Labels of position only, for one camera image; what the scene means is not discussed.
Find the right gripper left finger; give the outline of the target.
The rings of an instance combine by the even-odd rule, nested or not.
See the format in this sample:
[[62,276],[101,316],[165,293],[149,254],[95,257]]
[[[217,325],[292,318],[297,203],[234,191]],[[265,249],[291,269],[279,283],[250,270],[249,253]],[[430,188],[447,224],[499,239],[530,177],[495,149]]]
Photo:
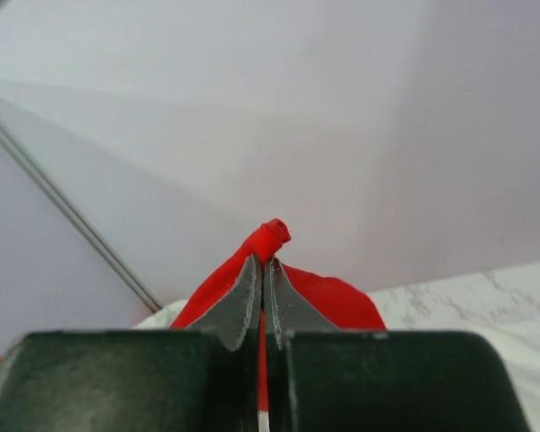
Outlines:
[[249,256],[229,291],[221,296],[188,329],[215,336],[227,350],[239,350],[257,339],[261,311],[262,266]]

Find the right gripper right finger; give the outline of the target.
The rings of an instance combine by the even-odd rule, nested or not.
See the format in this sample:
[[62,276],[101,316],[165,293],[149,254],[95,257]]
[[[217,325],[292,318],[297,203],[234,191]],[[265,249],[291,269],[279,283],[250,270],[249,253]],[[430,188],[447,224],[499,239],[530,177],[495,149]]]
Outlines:
[[278,258],[272,258],[265,265],[264,277],[267,347],[282,349],[287,332],[340,331],[293,287]]

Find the red t shirt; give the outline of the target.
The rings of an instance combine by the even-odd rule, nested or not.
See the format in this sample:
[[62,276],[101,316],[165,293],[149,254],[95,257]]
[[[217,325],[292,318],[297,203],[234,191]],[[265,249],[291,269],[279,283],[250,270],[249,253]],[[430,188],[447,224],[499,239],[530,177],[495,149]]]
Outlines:
[[0,429],[47,422],[195,426],[317,410],[365,419],[387,383],[366,348],[384,330],[349,284],[283,265],[271,220],[193,294],[167,330],[37,332],[0,357]]

